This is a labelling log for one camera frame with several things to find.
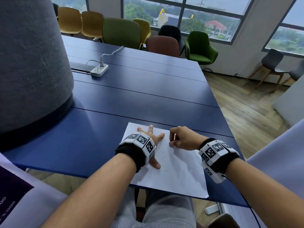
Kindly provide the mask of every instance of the person's right arm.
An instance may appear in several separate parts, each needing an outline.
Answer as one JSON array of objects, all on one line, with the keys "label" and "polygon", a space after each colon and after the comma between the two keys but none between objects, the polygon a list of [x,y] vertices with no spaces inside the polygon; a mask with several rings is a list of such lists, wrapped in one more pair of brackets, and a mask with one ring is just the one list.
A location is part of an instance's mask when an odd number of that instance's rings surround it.
[{"label": "person's right arm", "polygon": [[[170,130],[170,145],[181,149],[199,149],[206,139],[185,126]],[[240,158],[228,165],[225,175],[268,228],[304,227],[304,200],[268,175]]]}]

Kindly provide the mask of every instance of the hand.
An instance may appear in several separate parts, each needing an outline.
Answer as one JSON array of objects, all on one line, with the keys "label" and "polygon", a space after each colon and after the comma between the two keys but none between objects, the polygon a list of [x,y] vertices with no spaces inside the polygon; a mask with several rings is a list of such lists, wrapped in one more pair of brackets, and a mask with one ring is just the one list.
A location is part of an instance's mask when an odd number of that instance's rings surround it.
[{"label": "hand", "polygon": [[200,135],[186,126],[170,129],[170,146],[186,150],[199,149],[207,137]]},{"label": "hand", "polygon": [[[140,127],[137,127],[137,131],[138,132],[143,132],[146,135],[148,135],[150,138],[152,138],[152,140],[154,141],[155,145],[157,145],[165,137],[164,133],[161,133],[160,135],[155,136],[153,134],[153,125],[149,126],[148,132],[143,131],[142,128],[140,128]],[[156,169],[160,169],[161,168],[161,165],[158,163],[158,161],[156,161],[156,159],[155,159],[154,156],[150,159],[150,165],[152,165]]]}]

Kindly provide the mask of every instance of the white power strip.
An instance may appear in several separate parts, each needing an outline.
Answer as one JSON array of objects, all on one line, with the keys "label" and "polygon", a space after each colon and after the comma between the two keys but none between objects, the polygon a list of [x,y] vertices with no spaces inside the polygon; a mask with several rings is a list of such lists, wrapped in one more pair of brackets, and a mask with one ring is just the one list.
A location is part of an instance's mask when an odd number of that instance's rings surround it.
[{"label": "white power strip", "polygon": [[101,77],[107,70],[109,66],[104,64],[104,66],[96,66],[93,70],[91,70],[90,74],[94,77]]}]

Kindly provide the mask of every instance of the pants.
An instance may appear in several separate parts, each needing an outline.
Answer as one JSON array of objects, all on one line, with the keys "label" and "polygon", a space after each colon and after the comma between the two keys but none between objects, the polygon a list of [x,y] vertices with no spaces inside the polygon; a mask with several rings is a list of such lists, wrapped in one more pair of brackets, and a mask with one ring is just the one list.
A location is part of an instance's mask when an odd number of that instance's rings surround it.
[{"label": "pants", "polygon": [[[136,220],[134,188],[128,187],[116,216]],[[196,228],[192,199],[160,190],[146,190],[146,213],[142,222],[166,222]]]}]

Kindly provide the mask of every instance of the wooden floor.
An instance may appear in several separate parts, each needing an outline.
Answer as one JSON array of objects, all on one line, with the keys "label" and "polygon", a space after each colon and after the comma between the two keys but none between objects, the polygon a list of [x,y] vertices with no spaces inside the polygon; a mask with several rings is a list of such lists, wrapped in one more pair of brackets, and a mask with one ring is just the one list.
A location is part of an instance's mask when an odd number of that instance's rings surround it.
[{"label": "wooden floor", "polygon": [[[212,92],[225,116],[227,123],[246,158],[268,145],[271,141],[288,129],[288,125],[281,116],[272,108],[272,103],[281,96],[287,87],[279,88],[275,93],[269,94],[275,85],[258,84],[235,77],[218,76],[204,73]],[[44,180],[60,191],[70,194],[84,179],[53,174]],[[145,191],[140,190],[138,206],[143,206]],[[197,221],[207,226],[219,213],[206,215],[206,207],[214,205],[200,199],[193,199]]]}]

